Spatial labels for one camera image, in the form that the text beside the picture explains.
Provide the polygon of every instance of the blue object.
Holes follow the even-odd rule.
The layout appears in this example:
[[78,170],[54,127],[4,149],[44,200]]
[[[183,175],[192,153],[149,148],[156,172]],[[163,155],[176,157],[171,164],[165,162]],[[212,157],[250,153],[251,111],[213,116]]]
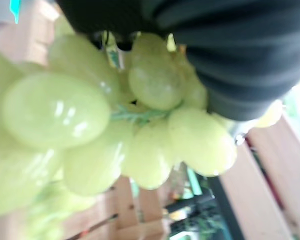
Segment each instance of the blue object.
[[15,24],[19,22],[20,3],[21,0],[10,0],[10,11],[14,15]]

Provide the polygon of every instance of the grape stem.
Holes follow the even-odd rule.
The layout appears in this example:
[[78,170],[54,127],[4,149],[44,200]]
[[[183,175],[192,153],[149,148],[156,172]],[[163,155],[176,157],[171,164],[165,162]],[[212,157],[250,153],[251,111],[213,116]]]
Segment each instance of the grape stem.
[[182,104],[183,103],[181,102],[178,106],[168,111],[152,109],[146,112],[129,112],[123,105],[118,105],[119,112],[113,113],[111,115],[111,120],[128,120],[132,122],[139,121],[140,125],[144,125],[152,118],[167,117],[172,111],[178,109]]

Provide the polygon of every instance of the wooden crate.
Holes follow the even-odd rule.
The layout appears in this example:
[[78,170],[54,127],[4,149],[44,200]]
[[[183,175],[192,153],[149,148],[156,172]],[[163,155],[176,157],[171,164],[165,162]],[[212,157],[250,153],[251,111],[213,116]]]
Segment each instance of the wooden crate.
[[[47,45],[53,41],[53,21],[58,11],[43,0],[35,0],[21,14],[18,25],[0,27],[0,51],[15,62],[46,63]],[[238,147],[235,165],[220,177],[240,228],[247,240],[290,240],[300,238],[300,139],[286,116],[274,126],[253,129],[248,134],[284,205],[280,209],[248,146]],[[138,218],[138,209],[144,221]],[[19,214],[0,217],[0,240],[16,239]],[[71,238],[95,228],[82,239],[165,239],[167,228],[158,191],[141,190],[132,198],[127,178],[97,197],[96,204],[64,223]]]
[[82,240],[166,240],[169,235],[158,190],[140,189],[134,198],[130,180],[123,176],[92,208],[66,220],[64,229],[64,239],[89,229]]

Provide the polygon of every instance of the black sleeve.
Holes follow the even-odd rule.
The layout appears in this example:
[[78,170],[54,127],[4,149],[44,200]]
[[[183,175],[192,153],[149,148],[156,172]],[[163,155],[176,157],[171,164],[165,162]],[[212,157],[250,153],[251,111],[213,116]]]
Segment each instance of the black sleeve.
[[187,45],[227,118],[260,117],[300,79],[300,0],[143,0],[142,11]]

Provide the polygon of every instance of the wooden slat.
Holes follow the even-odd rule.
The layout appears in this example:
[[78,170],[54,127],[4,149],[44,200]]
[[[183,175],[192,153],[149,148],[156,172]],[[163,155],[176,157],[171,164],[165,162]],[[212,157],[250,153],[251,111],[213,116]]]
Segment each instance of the wooden slat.
[[56,16],[58,12],[46,1],[33,1],[21,12],[18,24],[0,26],[0,52],[13,62],[46,64]]
[[169,230],[164,219],[140,223],[127,228],[118,230],[118,240],[144,239],[149,236],[166,235]]
[[290,240],[289,231],[250,150],[238,147],[234,166],[220,176],[246,240]]
[[147,236],[146,238],[144,238],[144,240],[167,240],[168,236],[168,233],[161,233],[153,236]]
[[117,240],[116,230],[116,223],[113,221],[89,232],[80,240]]
[[0,240],[23,239],[25,215],[23,210],[17,210],[0,216]]
[[139,204],[145,222],[163,218],[163,209],[157,190],[145,190],[141,188],[139,192]]
[[300,237],[300,138],[283,116],[248,135]]
[[114,184],[118,212],[117,228],[123,229],[138,224],[138,217],[128,177],[121,176]]
[[64,239],[71,238],[117,213],[114,190],[99,194],[91,208],[77,212],[63,223]]

